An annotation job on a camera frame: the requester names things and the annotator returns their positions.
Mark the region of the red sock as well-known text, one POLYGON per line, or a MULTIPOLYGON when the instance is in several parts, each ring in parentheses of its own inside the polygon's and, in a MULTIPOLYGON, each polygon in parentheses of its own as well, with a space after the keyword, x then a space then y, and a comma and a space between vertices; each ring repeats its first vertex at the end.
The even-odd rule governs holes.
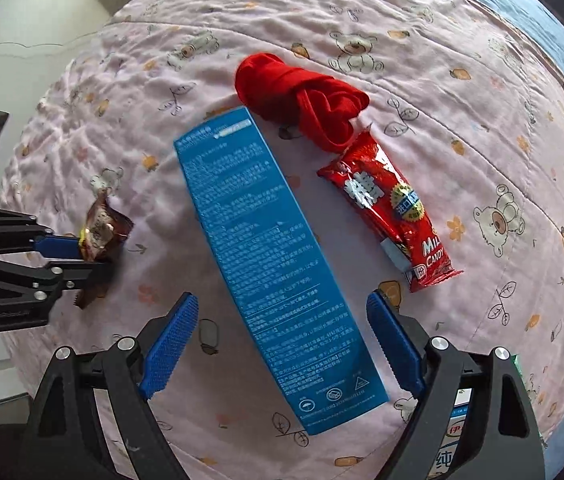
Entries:
POLYGON ((335 154, 352 143, 352 120, 370 104, 367 93, 351 84, 288 65, 266 52, 244 58, 235 72, 234 88, 251 112, 295 127, 318 148, 335 154))

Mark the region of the white milk carton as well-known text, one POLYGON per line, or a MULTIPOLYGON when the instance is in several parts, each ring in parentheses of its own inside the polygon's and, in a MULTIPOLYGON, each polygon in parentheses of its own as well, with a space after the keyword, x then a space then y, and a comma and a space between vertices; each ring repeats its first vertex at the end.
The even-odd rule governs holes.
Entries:
POLYGON ((434 479, 450 471, 451 463, 462 434, 466 415, 468 414, 468 406, 470 405, 472 396, 471 388, 461 388, 457 391, 456 400, 454 400, 453 409, 447 424, 442 443, 437 451, 433 465, 428 472, 427 479, 434 479))

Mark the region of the long blue box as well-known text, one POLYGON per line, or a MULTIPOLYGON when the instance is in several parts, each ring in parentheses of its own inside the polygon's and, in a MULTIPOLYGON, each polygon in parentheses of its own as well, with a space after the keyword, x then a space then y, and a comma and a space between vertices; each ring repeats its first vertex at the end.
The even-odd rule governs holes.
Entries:
POLYGON ((352 312, 247 108, 206 120, 175 150, 231 297, 306 433, 386 403, 352 312))

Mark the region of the pink bear-print quilt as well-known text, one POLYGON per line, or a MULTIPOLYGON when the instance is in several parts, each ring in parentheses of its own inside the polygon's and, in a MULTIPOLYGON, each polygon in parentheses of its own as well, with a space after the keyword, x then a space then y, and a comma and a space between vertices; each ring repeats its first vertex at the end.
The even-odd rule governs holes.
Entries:
POLYGON ((99 195, 134 224, 118 278, 5 338, 35 392, 53 351, 104 350, 182 292, 200 320, 151 406, 195 479, 367 479, 416 407, 367 321, 375 289, 457 348, 508 348, 544 455, 564 437, 564 28, 536 0, 131 0, 50 85, 6 166, 0 205, 74 234, 99 195), (344 165, 290 118, 257 125, 305 222, 270 226, 269 193, 228 181, 233 302, 175 142, 241 103, 270 53, 363 92, 371 167, 344 165))

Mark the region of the brown snack wrapper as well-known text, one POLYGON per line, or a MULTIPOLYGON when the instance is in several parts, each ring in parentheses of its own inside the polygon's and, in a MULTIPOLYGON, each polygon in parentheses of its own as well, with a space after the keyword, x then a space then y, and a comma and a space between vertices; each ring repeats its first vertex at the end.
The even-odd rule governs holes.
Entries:
POLYGON ((133 227, 130 218, 110 205, 107 190, 99 190, 79 235, 82 258, 96 266, 76 296, 78 308, 85 309, 107 294, 117 272, 122 248, 133 227))

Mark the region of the red candy wrapper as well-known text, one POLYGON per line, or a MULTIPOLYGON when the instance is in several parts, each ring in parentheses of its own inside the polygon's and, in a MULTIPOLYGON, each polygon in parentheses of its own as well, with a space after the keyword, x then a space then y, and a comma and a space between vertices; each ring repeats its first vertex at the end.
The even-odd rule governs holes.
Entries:
POLYGON ((343 192, 378 234, 383 252, 412 292, 461 273, 453 267, 419 194, 369 129, 317 174, 343 192))

